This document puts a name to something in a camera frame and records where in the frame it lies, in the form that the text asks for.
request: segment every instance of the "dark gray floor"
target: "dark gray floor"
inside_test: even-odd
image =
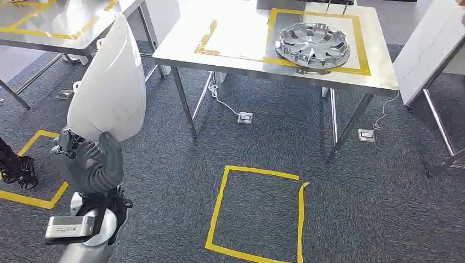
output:
[[[389,46],[393,55],[400,48]],[[10,84],[19,85],[50,57],[41,57]],[[83,73],[82,66],[59,61],[25,92],[29,112],[0,91],[6,98],[0,135],[18,151],[38,129],[59,131],[69,102],[54,95]],[[185,69],[181,74],[193,108],[207,74]],[[463,78],[442,74],[432,89],[453,141],[462,146]],[[305,188],[305,262],[464,262],[465,179],[457,170],[427,177],[426,168],[447,152],[424,99],[410,112],[400,99],[393,101],[376,133],[376,149],[352,133],[336,160],[326,164],[330,108],[320,93],[319,88],[228,75],[220,98],[253,112],[253,124],[237,124],[235,115],[208,97],[197,123],[199,138],[193,141],[173,78],[153,76],[144,126],[123,143],[124,187],[135,206],[112,262],[243,262],[204,248],[225,165],[284,171],[311,182]],[[341,126],[361,94],[337,92],[337,98]],[[374,98],[360,128],[371,126],[386,100]],[[47,163],[45,142],[30,152],[41,160],[42,188],[26,195],[49,198],[50,188],[61,183]],[[234,172],[214,244],[295,261],[297,191],[295,181]],[[49,216],[68,212],[70,196],[67,190],[52,210],[1,200],[2,261],[57,261],[63,247],[45,246],[42,237]]]

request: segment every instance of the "black shoe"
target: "black shoe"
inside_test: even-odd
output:
[[[19,175],[10,173],[8,169],[0,163],[0,178],[5,184],[12,184],[19,180]]]
[[[21,163],[22,176],[18,178],[18,183],[21,188],[29,190],[36,187],[39,184],[39,180],[34,170],[34,158],[21,156],[19,157],[19,162]]]

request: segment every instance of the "yellow tape outline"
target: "yellow tape outline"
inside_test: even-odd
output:
[[[297,232],[297,263],[303,263],[304,259],[302,256],[302,235],[304,227],[304,188],[309,185],[309,182],[305,182],[299,189],[299,225]]]
[[[29,140],[26,145],[18,152],[19,156],[23,156],[23,154],[36,142],[36,140],[40,136],[45,136],[45,137],[50,137],[50,138],[56,138],[58,137],[58,133],[52,133],[46,130],[38,130],[35,135]],[[18,202],[22,204],[28,204],[28,205],[33,205],[35,207],[41,207],[45,209],[52,209],[55,204],[58,202],[58,200],[61,198],[65,190],[68,188],[68,184],[66,182],[63,182],[61,184],[60,188],[58,191],[53,195],[51,200],[42,200],[42,199],[37,199],[29,196],[22,196],[17,193],[10,193],[7,191],[1,191],[0,190],[0,198],[10,200],[13,202]]]
[[[233,256],[235,258],[239,259],[244,259],[252,262],[257,262],[257,263],[289,263],[286,261],[279,261],[275,259],[267,259],[263,258],[261,256],[256,256],[252,254],[247,254],[244,252],[232,250],[229,248],[224,248],[219,245],[213,244],[213,235],[215,232],[217,220],[218,220],[218,214],[219,210],[221,207],[221,202],[223,200],[223,192],[224,188],[226,187],[226,182],[228,181],[228,174],[229,171],[247,171],[250,173],[259,173],[259,174],[264,174],[264,175],[273,175],[273,176],[278,176],[282,178],[287,178],[287,179],[292,179],[292,180],[299,180],[298,175],[294,174],[287,174],[287,173],[282,173],[280,171],[272,171],[272,170],[265,170],[265,169],[258,169],[258,168],[251,168],[251,167],[242,167],[242,166],[234,166],[234,165],[226,165],[224,167],[224,173],[223,173],[223,178],[221,180],[221,185],[220,189],[218,192],[217,200],[215,202],[215,207],[213,209],[213,214],[212,214],[212,220],[210,222],[210,229],[208,230],[208,235],[207,235],[207,241],[205,243],[205,248],[216,251],[225,255]],[[297,262],[298,263],[303,263],[302,260],[302,229],[303,229],[303,220],[304,220],[304,196],[303,196],[303,189],[309,185],[308,182],[305,182],[299,189],[299,219],[298,219],[298,234],[297,234]]]
[[[280,8],[273,8],[270,11],[270,16],[268,18],[268,36],[266,37],[266,46],[268,46],[268,43],[270,41],[270,36],[273,31],[273,27],[276,23],[276,17],[278,13],[286,13],[286,14],[297,14],[297,15],[314,15],[314,16],[326,16],[326,17],[332,17],[332,18],[347,18],[352,21],[352,27],[354,29],[354,37],[355,37],[355,43],[356,43],[356,50],[357,50],[357,55],[359,59],[359,65],[360,68],[351,68],[351,67],[334,67],[334,68],[329,68],[326,69],[326,71],[331,71],[331,72],[341,72],[341,73],[350,73],[350,74],[357,74],[357,75],[363,75],[363,76],[371,76],[370,72],[370,66],[368,65],[368,58],[366,55],[366,49],[365,49],[365,42],[363,39],[362,35],[362,29],[360,26],[360,19],[358,16],[355,15],[340,15],[340,14],[327,14],[327,13],[317,13],[317,12],[305,12],[305,11],[299,11],[299,10],[290,10],[290,9],[280,9]],[[288,61],[287,59],[278,59],[278,58],[267,58],[264,57],[261,60],[257,59],[248,59],[244,58],[241,56],[238,57],[232,57],[232,56],[225,56],[221,55],[219,51],[216,50],[208,50],[205,49],[205,46],[207,45],[208,41],[212,37],[213,32],[215,31],[216,27],[218,25],[217,20],[213,20],[212,23],[210,24],[210,29],[207,32],[206,35],[202,37],[200,40],[200,43],[196,47],[194,53],[200,53],[203,55],[211,55],[211,56],[222,56],[225,58],[234,58],[234,59],[245,59],[245,60],[253,60],[253,61],[259,61],[259,62],[264,62],[264,63],[271,63],[271,64],[277,64],[277,65],[282,65],[282,66],[291,66],[291,67],[301,67],[295,63],[292,63],[291,61]]]
[[[43,11],[45,8],[50,6],[52,3],[54,3],[56,0],[49,0],[48,3],[32,3],[32,2],[17,2],[17,3],[12,3],[12,4],[20,4],[20,3],[28,3],[26,5],[30,6],[37,6],[38,8],[35,9],[34,11],[30,12],[23,18],[19,19],[17,22],[11,24],[10,26],[7,27],[0,27],[0,32],[5,32],[5,33],[16,33],[16,34],[21,34],[21,35],[32,35],[32,36],[40,36],[40,37],[51,37],[51,38],[60,38],[60,39],[71,39],[75,40],[78,39],[79,36],[81,36],[83,33],[85,33],[87,30],[90,29],[91,26],[93,26],[99,19],[100,17],[98,15],[92,17],[89,22],[87,22],[77,33],[74,35],[67,35],[67,34],[61,34],[61,33],[52,33],[52,32],[44,32],[44,31],[39,31],[39,30],[29,30],[29,29],[23,29],[23,28],[17,28],[19,25],[22,23],[26,22],[29,20],[31,17],[34,15],[40,13]],[[118,3],[119,0],[108,0],[109,4],[104,8],[105,11],[110,10],[116,3]],[[4,0],[2,3],[0,3],[0,7],[5,5],[8,2],[8,0]]]

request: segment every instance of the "table top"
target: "table top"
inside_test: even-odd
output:
[[[299,1],[217,1],[188,9],[154,53],[162,65],[281,79],[351,92],[396,96],[398,83],[370,7]],[[351,54],[340,67],[312,70],[280,57],[275,41],[296,23],[322,22],[343,31]]]
[[[0,0],[0,44],[52,52],[83,52],[115,19],[144,0]]]

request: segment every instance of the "humanoid robot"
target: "humanoid robot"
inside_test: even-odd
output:
[[[87,141],[68,127],[50,151],[73,194],[71,216],[52,216],[48,244],[68,244],[60,263],[108,262],[120,228],[133,206],[119,185],[123,180],[121,144],[110,133]]]
[[[122,14],[82,80],[75,83],[67,115],[49,156],[75,193],[71,216],[52,216],[49,244],[67,244],[60,263],[104,263],[110,260],[128,200],[123,180],[121,141],[134,136],[145,116],[144,70],[134,36]]]

